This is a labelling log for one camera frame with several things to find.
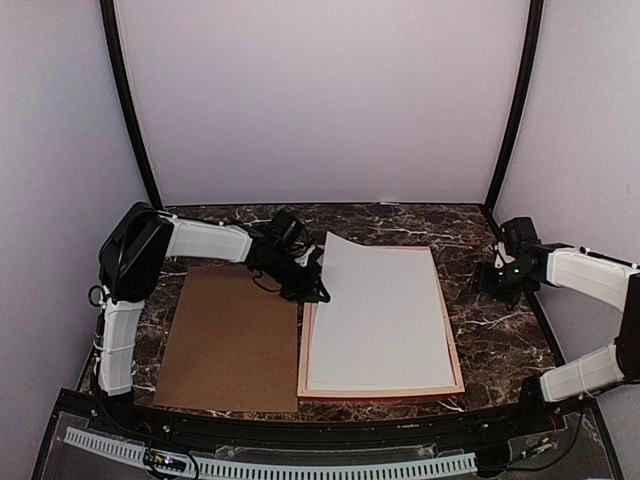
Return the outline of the brown cardboard backing board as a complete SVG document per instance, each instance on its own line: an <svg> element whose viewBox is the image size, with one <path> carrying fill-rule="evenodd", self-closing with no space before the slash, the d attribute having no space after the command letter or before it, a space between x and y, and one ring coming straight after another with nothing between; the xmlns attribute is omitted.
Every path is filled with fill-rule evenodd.
<svg viewBox="0 0 640 480"><path fill-rule="evenodd" d="M158 376L157 406L293 413L298 306L241 267L189 270Z"/></svg>

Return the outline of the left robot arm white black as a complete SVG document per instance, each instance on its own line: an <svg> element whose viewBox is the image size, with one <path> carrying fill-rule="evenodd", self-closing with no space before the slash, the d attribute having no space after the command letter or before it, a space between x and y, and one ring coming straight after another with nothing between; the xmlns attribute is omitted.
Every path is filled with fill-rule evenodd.
<svg viewBox="0 0 640 480"><path fill-rule="evenodd" d="M102 245L99 282L88 293L100 311L95 376L101 392L112 397L132 390L138 321L166 259L240 264L256 279L273 279L287 301L327 303L330 294L321 278L322 255L304 224L284 210L256 224L213 223L135 203Z"/></svg>

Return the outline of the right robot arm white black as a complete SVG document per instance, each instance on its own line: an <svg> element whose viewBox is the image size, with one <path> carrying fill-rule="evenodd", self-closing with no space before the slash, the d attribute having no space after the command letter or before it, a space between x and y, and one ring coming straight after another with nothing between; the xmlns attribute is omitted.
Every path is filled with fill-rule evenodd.
<svg viewBox="0 0 640 480"><path fill-rule="evenodd" d="M588 247L545 243L529 217L515 217L497 230L492 260L477 265L475 290L513 308L541 288L563 341L575 333L566 364L527 378L510 424L534 432L549 406L595 397L639 381L639 266Z"/></svg>

